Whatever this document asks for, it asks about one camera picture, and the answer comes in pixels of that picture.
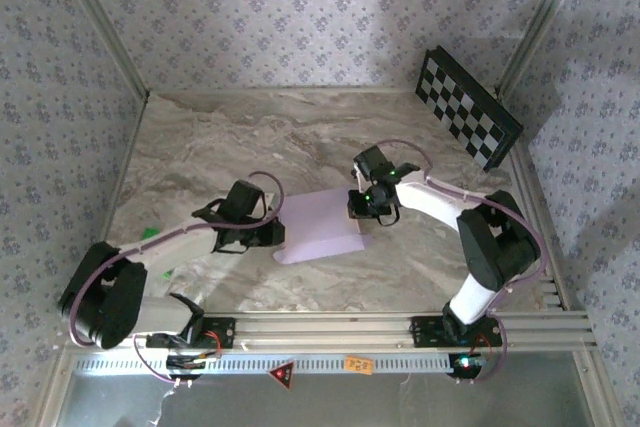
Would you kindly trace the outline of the red triangle warning sticker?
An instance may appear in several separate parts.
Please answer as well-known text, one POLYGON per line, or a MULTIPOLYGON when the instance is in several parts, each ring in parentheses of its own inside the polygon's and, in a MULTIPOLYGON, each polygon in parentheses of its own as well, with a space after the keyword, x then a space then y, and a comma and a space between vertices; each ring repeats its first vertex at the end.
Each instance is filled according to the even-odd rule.
POLYGON ((293 360, 277 365, 268 371, 269 376, 276 380, 281 386, 288 391, 292 388, 292 379, 295 368, 293 360))

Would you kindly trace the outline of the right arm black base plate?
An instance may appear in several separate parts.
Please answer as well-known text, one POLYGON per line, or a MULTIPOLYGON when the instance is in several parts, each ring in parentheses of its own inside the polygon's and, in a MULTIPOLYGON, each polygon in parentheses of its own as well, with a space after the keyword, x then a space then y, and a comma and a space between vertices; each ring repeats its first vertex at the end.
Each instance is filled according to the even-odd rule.
POLYGON ((498 322, 487 316, 470 325, 462 324, 453 315, 414 316, 410 319, 409 333, 416 348, 503 344, 498 322))

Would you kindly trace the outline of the right aluminium side rail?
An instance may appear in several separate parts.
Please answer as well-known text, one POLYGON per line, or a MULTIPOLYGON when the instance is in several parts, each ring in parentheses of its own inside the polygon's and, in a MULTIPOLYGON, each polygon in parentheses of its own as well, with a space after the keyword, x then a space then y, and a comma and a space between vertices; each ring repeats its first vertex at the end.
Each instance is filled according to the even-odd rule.
POLYGON ((531 122, 527 114, 518 111, 512 95, 501 93, 499 99, 506 110, 523 126, 523 132, 507 155, 507 161, 512 172, 512 182, 516 188, 517 197, 522 202, 523 213, 543 237, 547 246, 549 260, 540 274, 538 283, 553 283, 555 285, 555 294, 542 294, 541 308, 552 311, 574 310, 575 302, 563 276, 564 254, 538 170, 530 153, 531 142, 537 134, 538 126, 531 122))

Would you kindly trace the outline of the aluminium profile rail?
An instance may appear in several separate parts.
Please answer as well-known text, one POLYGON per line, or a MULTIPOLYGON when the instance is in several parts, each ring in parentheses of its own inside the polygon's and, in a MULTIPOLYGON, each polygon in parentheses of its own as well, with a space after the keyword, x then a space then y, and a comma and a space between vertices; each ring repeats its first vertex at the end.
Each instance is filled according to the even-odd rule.
MULTIPOLYGON (((249 312, 209 315, 236 319, 233 353, 390 353, 424 349, 462 353, 471 348, 416 348, 409 333, 415 313, 249 312)), ((497 313, 501 347, 477 345, 475 352, 496 353, 506 347, 522 352, 592 350, 595 336, 584 312, 497 313)))

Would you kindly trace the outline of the grey metal sheet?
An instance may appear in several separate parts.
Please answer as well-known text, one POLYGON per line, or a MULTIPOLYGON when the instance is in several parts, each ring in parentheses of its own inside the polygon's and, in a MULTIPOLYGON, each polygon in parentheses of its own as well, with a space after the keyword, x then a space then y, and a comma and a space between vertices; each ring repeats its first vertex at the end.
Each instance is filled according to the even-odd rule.
POLYGON ((511 354, 487 382, 417 372, 266 370, 176 389, 148 374, 79 367, 55 427, 595 427, 573 358, 511 354))

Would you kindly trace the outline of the left aluminium side rail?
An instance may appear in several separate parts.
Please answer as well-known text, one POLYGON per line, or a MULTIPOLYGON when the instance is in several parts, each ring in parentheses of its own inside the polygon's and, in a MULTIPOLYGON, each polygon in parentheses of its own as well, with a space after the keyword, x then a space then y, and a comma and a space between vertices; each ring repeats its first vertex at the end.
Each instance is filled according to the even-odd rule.
POLYGON ((136 112, 136 117, 135 120, 132 124, 132 128, 131 128, 131 132, 127 138, 127 144, 126 144, 126 149, 124 151, 124 157, 122 159, 122 161, 119 164, 119 170, 118 170, 118 177, 116 180, 116 183, 114 185, 114 189, 111 192, 111 196, 110 196, 110 202, 108 205, 108 209, 106 211, 106 217, 105 220, 102 224, 100 233, 98 234, 97 240, 98 241, 103 241, 107 238, 107 235, 110 231, 113 219, 114 219, 114 215, 118 206, 118 200, 119 200, 119 196, 120 193, 122 191, 123 185, 124 185, 124 180, 126 177, 126 172, 128 170, 129 164, 130 164, 130 160, 131 160, 131 156, 133 154, 133 150, 134 150, 134 146, 136 143, 136 139, 138 136, 138 132, 142 123, 142 119, 146 110, 146 107, 148 105, 148 99, 150 96, 150 91, 146 90, 141 98, 141 100, 138 102, 138 106, 137 106, 137 112, 136 112))

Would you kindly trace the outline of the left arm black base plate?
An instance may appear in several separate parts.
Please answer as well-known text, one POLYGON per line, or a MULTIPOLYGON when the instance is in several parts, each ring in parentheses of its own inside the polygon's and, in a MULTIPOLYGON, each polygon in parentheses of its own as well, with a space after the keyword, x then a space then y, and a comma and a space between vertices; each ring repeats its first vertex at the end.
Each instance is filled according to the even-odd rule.
POLYGON ((177 334, 154 333, 144 338, 147 348, 161 349, 231 349, 235 338, 233 317, 200 317, 190 320, 177 334))

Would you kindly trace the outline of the orange paper label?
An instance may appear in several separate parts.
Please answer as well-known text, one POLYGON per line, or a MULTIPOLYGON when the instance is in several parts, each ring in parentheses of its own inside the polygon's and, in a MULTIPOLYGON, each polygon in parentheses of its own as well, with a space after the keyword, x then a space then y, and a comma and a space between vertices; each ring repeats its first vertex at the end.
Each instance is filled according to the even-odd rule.
POLYGON ((344 370, 347 372, 362 375, 372 375, 374 373, 375 362, 373 359, 347 355, 344 360, 344 370))

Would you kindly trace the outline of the right aluminium frame post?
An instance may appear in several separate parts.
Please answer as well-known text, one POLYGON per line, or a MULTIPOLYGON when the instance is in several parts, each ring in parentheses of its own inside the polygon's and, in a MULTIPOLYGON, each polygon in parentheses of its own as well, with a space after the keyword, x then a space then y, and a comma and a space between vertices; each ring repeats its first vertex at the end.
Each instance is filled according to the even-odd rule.
POLYGON ((496 94, 500 100, 507 99, 513 93, 564 1, 539 0, 537 2, 534 15, 525 31, 525 35, 507 63, 499 83, 496 85, 496 94))

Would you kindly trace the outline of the aluminium side rail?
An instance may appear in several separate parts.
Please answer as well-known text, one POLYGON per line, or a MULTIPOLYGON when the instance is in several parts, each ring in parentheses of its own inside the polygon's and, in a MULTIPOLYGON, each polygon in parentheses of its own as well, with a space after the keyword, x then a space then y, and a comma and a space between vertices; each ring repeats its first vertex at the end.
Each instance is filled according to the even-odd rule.
POLYGON ((542 294, 541 308, 552 311, 574 310, 575 302, 563 276, 564 254, 538 170, 530 153, 531 142, 537 134, 538 126, 531 122, 527 114, 518 111, 512 95, 501 93, 499 99, 506 110, 523 126, 523 132, 507 155, 507 161, 512 172, 512 182, 516 188, 517 197, 522 202, 523 213, 543 237, 547 246, 549 260, 540 274, 538 283, 553 283, 555 285, 555 294, 542 294))
POLYGON ((110 202, 108 205, 108 209, 106 211, 106 217, 105 220, 102 224, 100 233, 98 234, 97 240, 98 241, 103 241, 107 238, 107 235, 110 231, 113 219, 114 219, 114 215, 118 206, 118 200, 119 200, 119 196, 120 193, 122 191, 123 185, 124 185, 124 180, 126 177, 126 172, 128 170, 129 164, 130 164, 130 160, 131 160, 131 156, 133 154, 133 150, 134 150, 134 146, 136 143, 136 139, 138 136, 138 132, 142 123, 142 119, 146 110, 146 107, 148 105, 148 99, 150 96, 150 91, 146 90, 141 98, 141 100, 138 102, 138 106, 137 106, 137 112, 136 112, 136 117, 135 120, 132 124, 132 128, 131 128, 131 132, 127 138, 127 144, 126 144, 126 149, 124 151, 124 157, 122 159, 122 161, 119 164, 119 170, 118 170, 118 177, 116 180, 116 183, 114 185, 114 189, 111 192, 111 196, 110 196, 110 202))

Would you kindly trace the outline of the white and lilac paper box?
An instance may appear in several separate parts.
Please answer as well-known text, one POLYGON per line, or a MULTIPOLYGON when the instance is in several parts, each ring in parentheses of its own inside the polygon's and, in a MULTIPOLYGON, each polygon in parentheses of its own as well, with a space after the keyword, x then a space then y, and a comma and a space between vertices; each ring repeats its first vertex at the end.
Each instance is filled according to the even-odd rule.
POLYGON ((285 240, 273 258, 295 264, 364 250, 371 237, 348 215, 348 187, 286 196, 279 213, 285 240))

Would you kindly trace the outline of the black white checkerboard panel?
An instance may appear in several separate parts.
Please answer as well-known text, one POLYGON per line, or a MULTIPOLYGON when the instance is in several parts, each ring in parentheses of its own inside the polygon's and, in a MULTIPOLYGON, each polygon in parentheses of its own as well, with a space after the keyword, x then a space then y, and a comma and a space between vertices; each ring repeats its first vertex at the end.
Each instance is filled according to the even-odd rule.
POLYGON ((484 171, 501 165, 523 131, 516 118, 440 46, 426 52, 415 93, 484 171))

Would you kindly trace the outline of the aluminium frame post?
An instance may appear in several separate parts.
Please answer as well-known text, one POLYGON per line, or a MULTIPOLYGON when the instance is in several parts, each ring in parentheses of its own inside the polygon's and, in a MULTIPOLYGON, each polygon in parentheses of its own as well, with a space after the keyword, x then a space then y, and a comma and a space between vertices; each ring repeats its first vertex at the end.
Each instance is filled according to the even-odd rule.
POLYGON ((496 85, 496 94, 500 100, 507 99, 513 93, 564 1, 539 0, 537 2, 534 15, 525 31, 525 35, 507 63, 499 83, 496 85))
POLYGON ((101 39, 104 47, 123 75, 128 87, 134 95, 145 104, 149 96, 149 89, 146 87, 134 61, 120 39, 115 24, 111 21, 102 2, 100 0, 78 0, 78 2, 81 4, 98 37, 101 39))

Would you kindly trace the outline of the left aluminium frame post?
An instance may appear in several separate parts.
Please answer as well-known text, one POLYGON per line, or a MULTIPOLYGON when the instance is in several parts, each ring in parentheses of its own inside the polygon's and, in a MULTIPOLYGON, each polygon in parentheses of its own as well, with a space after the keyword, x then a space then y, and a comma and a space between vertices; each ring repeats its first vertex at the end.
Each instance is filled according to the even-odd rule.
POLYGON ((120 39, 115 24, 111 21, 102 2, 100 0, 78 0, 78 2, 81 4, 98 37, 101 39, 104 47, 123 75, 128 87, 134 95, 145 104, 149 96, 149 89, 146 87, 134 61, 120 39))

